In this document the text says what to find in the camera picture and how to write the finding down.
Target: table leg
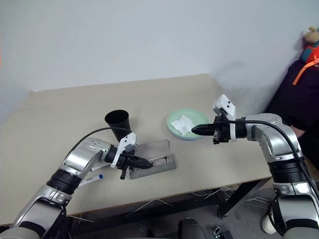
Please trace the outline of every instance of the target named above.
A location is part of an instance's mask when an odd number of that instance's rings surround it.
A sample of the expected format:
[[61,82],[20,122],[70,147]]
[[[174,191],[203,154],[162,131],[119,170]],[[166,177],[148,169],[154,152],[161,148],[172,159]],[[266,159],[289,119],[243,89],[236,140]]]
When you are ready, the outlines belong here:
[[270,178],[242,183],[239,188],[231,195],[227,202],[220,205],[217,215],[220,219],[228,216],[227,214],[236,210],[242,203],[256,193]]

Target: black cup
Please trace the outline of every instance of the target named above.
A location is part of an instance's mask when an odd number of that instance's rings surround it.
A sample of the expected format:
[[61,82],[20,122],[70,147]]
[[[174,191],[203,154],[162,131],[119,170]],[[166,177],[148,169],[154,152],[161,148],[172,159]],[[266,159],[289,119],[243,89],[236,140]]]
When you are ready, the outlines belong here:
[[[124,110],[111,111],[105,116],[104,120],[110,127],[125,128],[131,131],[129,113]],[[118,142],[129,134],[128,131],[122,129],[113,129],[112,131]]]

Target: orange strap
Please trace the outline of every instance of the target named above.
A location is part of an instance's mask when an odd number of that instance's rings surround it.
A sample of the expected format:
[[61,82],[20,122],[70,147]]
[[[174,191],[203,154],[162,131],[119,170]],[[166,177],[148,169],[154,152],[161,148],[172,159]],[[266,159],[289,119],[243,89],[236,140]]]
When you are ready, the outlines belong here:
[[319,58],[316,58],[315,60],[309,62],[308,64],[304,65],[304,67],[301,69],[301,71],[298,73],[297,77],[295,78],[293,85],[295,86],[300,78],[300,76],[303,74],[303,72],[310,66],[316,65],[319,63]]

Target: shoe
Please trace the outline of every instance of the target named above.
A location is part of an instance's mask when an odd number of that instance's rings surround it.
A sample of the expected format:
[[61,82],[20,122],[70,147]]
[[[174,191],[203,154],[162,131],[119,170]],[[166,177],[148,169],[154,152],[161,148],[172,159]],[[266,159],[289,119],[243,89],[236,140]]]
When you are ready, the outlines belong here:
[[[271,218],[274,220],[273,210],[270,210]],[[268,214],[264,216],[264,218],[261,221],[261,228],[262,230],[267,234],[274,234],[276,232],[276,229],[271,224]]]

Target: stuffed toy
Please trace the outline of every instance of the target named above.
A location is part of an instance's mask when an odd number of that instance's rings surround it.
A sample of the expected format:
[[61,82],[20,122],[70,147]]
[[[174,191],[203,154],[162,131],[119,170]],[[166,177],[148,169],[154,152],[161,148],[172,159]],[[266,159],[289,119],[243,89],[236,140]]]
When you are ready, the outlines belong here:
[[309,45],[305,48],[303,54],[301,55],[301,60],[305,62],[305,66],[298,73],[293,85],[297,84],[300,76],[308,67],[317,65],[319,63],[319,32],[313,26],[309,27],[308,29],[310,32],[307,32],[304,35],[304,38]]

